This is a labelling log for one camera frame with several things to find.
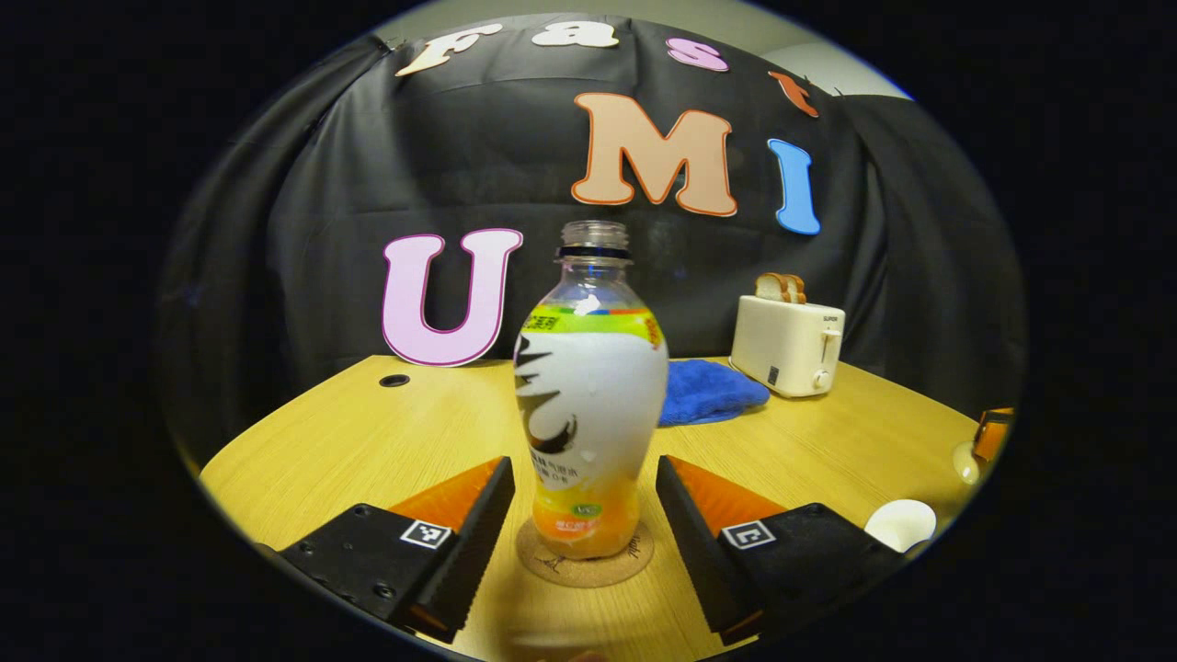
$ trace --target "letter m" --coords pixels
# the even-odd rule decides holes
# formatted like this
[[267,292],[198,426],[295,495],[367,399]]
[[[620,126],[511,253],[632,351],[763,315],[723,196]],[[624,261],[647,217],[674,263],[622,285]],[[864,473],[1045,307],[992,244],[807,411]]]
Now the letter m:
[[588,205],[624,205],[633,186],[621,178],[621,161],[638,177],[650,201],[660,205],[679,171],[686,183],[674,196],[685,210],[732,216],[736,199],[727,184],[727,120],[703,111],[686,111],[666,137],[637,101],[621,94],[585,93],[576,104],[588,111],[588,167],[572,185],[572,197]]

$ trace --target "blue cloth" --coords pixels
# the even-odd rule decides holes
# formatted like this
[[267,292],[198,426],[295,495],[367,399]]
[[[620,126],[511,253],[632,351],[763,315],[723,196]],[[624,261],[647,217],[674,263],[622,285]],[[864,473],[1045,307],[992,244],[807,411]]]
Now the blue cloth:
[[726,365],[710,360],[672,360],[659,428],[736,418],[769,402],[769,389]]

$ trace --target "pink letter u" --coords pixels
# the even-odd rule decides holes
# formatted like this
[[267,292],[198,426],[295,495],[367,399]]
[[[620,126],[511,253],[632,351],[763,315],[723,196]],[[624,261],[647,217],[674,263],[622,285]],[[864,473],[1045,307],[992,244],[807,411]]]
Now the pink letter u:
[[470,294],[466,319],[450,331],[425,323],[430,263],[441,253],[445,240],[435,234],[413,234],[385,246],[384,339],[392,351],[410,363],[439,366],[461,365],[483,356],[503,326],[507,256],[521,245],[523,233],[516,230],[477,230],[461,238],[461,249],[473,260]]

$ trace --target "bottle label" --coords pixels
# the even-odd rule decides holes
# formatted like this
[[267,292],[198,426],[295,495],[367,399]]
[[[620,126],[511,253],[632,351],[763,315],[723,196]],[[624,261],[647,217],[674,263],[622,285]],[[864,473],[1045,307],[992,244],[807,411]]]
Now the bottle label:
[[649,309],[541,305],[516,345],[516,397],[540,502],[591,529],[637,479],[666,397],[667,352]]
[[650,309],[594,310],[577,313],[574,307],[540,305],[523,325],[525,333],[630,333],[644,338],[657,351],[663,346],[661,329]]

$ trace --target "wooden table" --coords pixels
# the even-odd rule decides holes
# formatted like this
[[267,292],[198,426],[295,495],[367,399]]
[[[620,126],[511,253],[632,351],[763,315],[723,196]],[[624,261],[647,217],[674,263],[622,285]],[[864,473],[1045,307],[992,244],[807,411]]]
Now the wooden table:
[[[380,378],[398,373],[411,380],[380,386]],[[725,650],[707,630],[654,492],[660,455],[786,508],[824,503],[859,527],[884,503],[915,498],[936,511],[939,534],[973,489],[957,476],[951,456],[972,438],[976,422],[839,364],[825,396],[773,395],[732,421],[658,429],[640,479],[641,516],[656,541],[650,565],[612,587],[559,587],[516,556],[536,478],[513,388],[510,360],[425,368],[374,356],[260,421],[200,478],[247,536],[282,549],[354,503],[392,505],[510,456],[516,497],[466,627],[448,648],[527,662],[558,662],[586,649],[610,660],[697,660]]]

